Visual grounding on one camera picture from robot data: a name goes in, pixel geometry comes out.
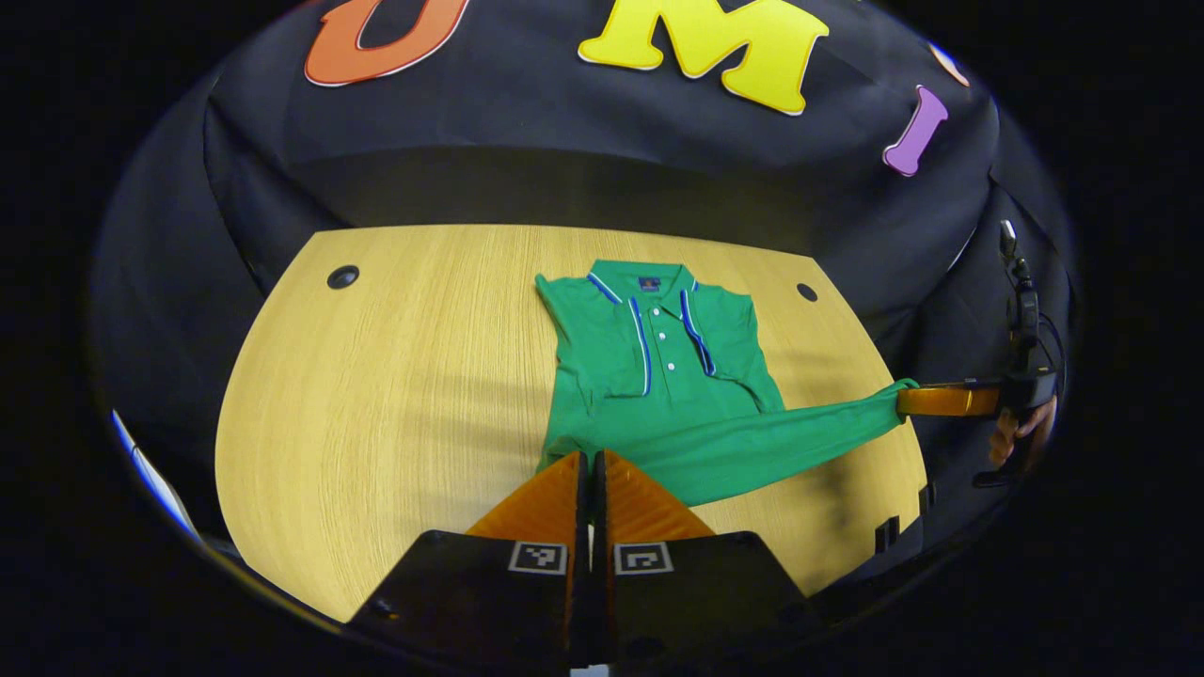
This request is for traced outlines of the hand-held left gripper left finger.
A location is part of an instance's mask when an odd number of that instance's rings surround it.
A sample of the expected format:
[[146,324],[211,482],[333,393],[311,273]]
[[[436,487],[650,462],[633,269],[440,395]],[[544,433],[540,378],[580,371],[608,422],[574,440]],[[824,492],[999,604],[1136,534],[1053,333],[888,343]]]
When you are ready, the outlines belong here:
[[567,457],[466,532],[430,528],[348,626],[452,671],[566,671],[589,597],[590,464]]

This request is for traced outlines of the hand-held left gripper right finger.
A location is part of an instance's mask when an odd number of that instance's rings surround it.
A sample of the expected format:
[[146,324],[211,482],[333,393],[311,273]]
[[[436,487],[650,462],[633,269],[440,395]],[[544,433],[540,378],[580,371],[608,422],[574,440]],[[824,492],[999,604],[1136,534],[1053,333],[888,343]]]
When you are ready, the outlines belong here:
[[613,451],[594,463],[596,637],[615,671],[759,671],[810,632],[809,599],[756,532],[719,534]]

